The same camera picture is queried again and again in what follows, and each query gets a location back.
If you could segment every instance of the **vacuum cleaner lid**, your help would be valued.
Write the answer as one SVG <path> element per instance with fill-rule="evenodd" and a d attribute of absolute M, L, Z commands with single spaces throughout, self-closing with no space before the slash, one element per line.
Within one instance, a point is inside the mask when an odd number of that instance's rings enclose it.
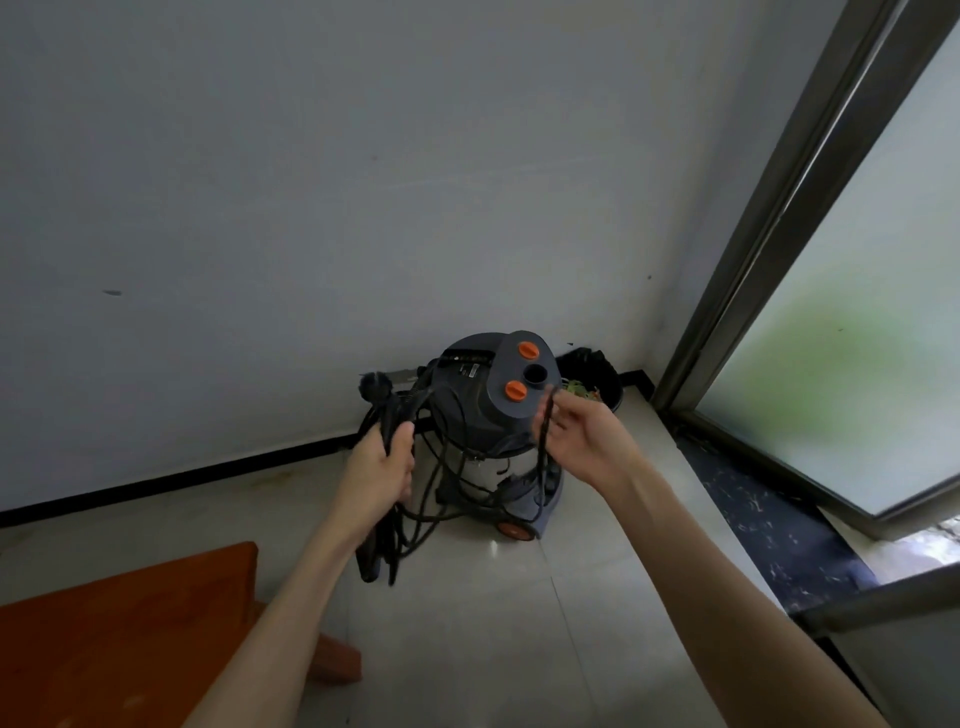
<path fill-rule="evenodd" d="M 532 331 L 477 333 L 453 344 L 433 366 L 430 411 L 450 442 L 490 458 L 514 457 L 536 445 L 530 427 L 540 394 L 561 383 L 543 339 Z"/>

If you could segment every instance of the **person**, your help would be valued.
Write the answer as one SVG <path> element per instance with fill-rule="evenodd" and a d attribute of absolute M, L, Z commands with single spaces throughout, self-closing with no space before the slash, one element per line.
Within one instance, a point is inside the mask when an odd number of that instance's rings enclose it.
<path fill-rule="evenodd" d="M 545 400 L 533 424 L 538 436 Z M 334 584 L 373 525 L 409 496 L 413 439 L 413 424 L 404 423 L 389 456 L 377 427 L 357 444 L 325 521 L 185 726 L 293 724 Z M 546 447 L 612 509 L 729 726 L 887 725 L 834 662 L 723 555 L 606 405 L 558 392 Z"/>

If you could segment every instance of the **person's right hand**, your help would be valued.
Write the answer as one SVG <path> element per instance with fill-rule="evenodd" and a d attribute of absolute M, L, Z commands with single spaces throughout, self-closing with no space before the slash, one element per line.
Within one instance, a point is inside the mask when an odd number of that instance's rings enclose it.
<path fill-rule="evenodd" d="M 548 396 L 549 390 L 540 399 L 534 417 L 538 440 Z M 546 449 L 564 470 L 593 486 L 603 497 L 626 484 L 629 473 L 643 460 L 634 438 L 606 404 L 566 390 L 558 391 L 553 399 Z"/>

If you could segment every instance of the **frosted glass panel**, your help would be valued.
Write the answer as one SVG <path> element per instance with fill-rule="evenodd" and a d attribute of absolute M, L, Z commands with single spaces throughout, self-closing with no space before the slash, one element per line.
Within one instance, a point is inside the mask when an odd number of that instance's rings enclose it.
<path fill-rule="evenodd" d="M 956 29 L 697 409 L 873 514 L 960 473 Z"/>

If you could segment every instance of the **door frame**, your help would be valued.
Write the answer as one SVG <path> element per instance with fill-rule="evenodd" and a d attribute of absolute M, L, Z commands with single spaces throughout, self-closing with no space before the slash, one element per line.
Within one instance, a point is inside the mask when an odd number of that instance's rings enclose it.
<path fill-rule="evenodd" d="M 878 539 L 960 512 L 960 473 L 874 515 L 695 408 L 958 17 L 960 0 L 849 0 L 651 399 Z"/>

